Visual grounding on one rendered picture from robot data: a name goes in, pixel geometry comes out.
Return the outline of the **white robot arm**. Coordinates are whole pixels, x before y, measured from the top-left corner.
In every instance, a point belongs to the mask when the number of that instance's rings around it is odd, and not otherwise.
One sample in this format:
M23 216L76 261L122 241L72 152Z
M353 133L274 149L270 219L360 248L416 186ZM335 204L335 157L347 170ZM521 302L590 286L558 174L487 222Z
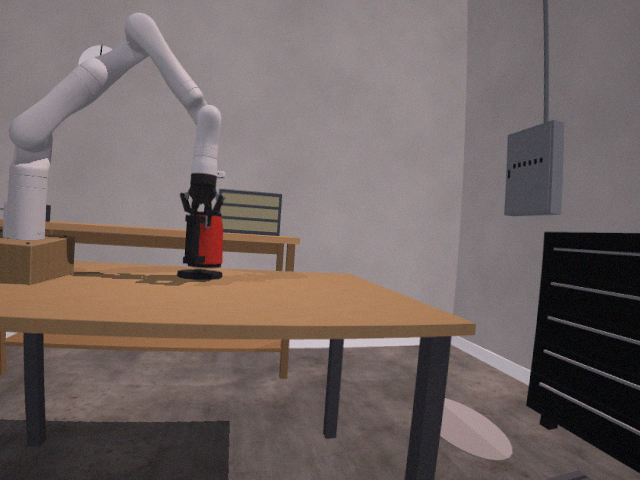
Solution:
M125 22L125 34L127 39L117 47L81 63L10 124L9 137L16 146L9 167L3 238L45 239L52 132L148 56L197 126L191 174L225 178L225 172L217 171L219 110L205 102L201 90L178 62L151 17L143 13L131 14Z

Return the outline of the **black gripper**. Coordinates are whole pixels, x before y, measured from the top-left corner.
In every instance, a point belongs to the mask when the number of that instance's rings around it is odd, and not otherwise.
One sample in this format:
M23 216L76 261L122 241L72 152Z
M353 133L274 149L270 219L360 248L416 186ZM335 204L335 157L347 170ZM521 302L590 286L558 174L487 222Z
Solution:
M180 193L184 211L190 213L190 215L196 215L199 205L201 203L204 204L205 211L206 211L205 228L208 228L208 229L209 229L209 226L211 226L212 215L218 214L222 206L222 203L225 199L224 196L217 194L216 179L217 179L217 176L215 175L204 174L204 173L192 173L189 191L186 193ZM188 201L189 195L192 198L191 208ZM211 201L215 198L214 196L216 197L216 203L212 210Z

